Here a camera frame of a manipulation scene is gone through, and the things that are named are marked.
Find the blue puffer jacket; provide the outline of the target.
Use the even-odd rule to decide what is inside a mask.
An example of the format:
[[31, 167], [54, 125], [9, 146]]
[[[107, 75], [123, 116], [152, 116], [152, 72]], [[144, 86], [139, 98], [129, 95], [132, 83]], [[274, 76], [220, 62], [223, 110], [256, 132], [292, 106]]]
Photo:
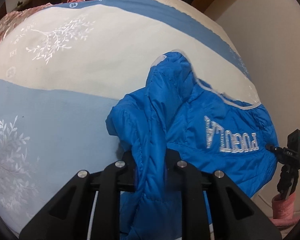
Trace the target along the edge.
[[136, 163], [136, 190], [121, 200], [122, 239], [181, 236], [181, 195], [165, 183], [167, 149], [203, 172], [223, 171], [249, 197], [277, 167], [266, 149], [278, 141], [264, 105], [218, 94], [196, 77], [180, 51], [157, 59], [145, 87], [125, 95], [106, 126]]

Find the pink fuzzy sleeve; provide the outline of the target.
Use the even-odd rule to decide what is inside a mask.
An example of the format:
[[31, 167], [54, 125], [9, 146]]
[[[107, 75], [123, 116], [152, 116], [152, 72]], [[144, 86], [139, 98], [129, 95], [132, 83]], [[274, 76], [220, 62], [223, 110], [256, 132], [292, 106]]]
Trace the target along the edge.
[[294, 202], [296, 193], [291, 194], [287, 199], [281, 199], [281, 195], [277, 194], [272, 200], [273, 217], [271, 222], [278, 228], [285, 228], [295, 225], [300, 216], [294, 215]]

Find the blue and white bedsheet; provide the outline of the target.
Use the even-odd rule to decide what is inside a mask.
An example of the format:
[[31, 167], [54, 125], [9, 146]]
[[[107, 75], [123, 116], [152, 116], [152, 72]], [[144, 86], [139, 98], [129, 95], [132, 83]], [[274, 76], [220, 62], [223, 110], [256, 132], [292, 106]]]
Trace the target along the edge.
[[0, 40], [0, 217], [18, 235], [79, 170], [119, 156], [106, 118], [145, 86], [153, 63], [184, 53], [227, 99], [258, 105], [225, 31], [181, 0], [92, 0], [49, 6]]

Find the pink floral quilt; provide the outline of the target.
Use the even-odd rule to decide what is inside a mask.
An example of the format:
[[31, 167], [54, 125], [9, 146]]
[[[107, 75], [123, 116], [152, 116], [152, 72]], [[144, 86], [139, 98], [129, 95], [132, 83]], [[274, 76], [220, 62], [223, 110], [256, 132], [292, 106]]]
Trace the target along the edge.
[[1, 20], [0, 20], [0, 42], [19, 24], [25, 21], [27, 18], [32, 16], [33, 14], [49, 8], [53, 6], [51, 3], [46, 3], [44, 5], [40, 5], [37, 7], [32, 7], [30, 9], [25, 9], [23, 11], [12, 11], [7, 13]]

